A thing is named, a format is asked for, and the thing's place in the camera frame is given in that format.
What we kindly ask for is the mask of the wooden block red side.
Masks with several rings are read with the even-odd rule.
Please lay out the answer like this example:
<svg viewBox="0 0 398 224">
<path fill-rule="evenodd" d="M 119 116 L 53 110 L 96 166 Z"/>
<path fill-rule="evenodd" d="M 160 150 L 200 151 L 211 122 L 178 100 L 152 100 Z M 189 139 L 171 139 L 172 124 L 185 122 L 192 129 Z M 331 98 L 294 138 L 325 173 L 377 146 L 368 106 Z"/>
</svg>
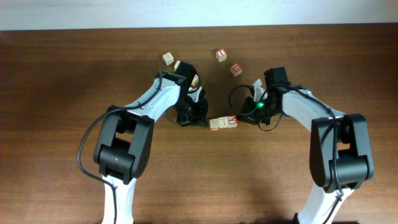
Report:
<svg viewBox="0 0 398 224">
<path fill-rule="evenodd" d="M 220 129 L 219 119 L 218 118 L 210 119 L 209 120 L 209 127 L 210 127 L 210 131 L 219 130 Z"/>
</svg>

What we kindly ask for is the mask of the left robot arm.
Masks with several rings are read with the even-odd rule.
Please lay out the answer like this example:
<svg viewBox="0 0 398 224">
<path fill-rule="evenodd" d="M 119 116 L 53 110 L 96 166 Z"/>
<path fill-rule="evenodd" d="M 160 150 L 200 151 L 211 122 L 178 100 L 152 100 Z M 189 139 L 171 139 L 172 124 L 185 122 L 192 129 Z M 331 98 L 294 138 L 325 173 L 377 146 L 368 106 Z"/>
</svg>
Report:
<svg viewBox="0 0 398 224">
<path fill-rule="evenodd" d="M 161 70 L 139 99 L 124 107 L 110 106 L 100 117 L 93 160 L 105 185 L 103 223 L 133 223 L 135 184 L 149 161 L 155 122 L 170 107 L 177 112 L 178 125 L 208 126 L 205 91 L 191 87 L 196 75 L 187 62 L 180 62 L 174 72 Z"/>
</svg>

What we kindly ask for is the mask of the red letter Y block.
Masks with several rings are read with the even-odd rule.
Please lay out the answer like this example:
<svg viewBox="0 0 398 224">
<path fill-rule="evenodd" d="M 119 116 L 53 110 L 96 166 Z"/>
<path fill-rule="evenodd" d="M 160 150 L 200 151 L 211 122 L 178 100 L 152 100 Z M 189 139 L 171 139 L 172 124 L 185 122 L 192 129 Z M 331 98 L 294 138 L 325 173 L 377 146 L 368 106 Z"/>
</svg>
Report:
<svg viewBox="0 0 398 224">
<path fill-rule="evenodd" d="M 238 119 L 236 115 L 227 116 L 227 119 L 229 128 L 234 128 L 238 125 Z"/>
</svg>

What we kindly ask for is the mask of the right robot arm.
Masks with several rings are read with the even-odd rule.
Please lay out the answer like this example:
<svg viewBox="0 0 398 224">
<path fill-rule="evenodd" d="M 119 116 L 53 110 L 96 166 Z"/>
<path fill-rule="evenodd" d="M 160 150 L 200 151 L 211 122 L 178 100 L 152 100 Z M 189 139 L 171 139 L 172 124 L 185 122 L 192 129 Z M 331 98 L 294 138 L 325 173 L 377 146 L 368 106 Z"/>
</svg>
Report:
<svg viewBox="0 0 398 224">
<path fill-rule="evenodd" d="M 291 84 L 284 67 L 265 71 L 248 89 L 238 120 L 261 126 L 273 116 L 289 116 L 310 131 L 313 187 L 293 223 L 331 223 L 343 202 L 374 175 L 366 118 L 335 110 L 307 87 Z"/>
</svg>

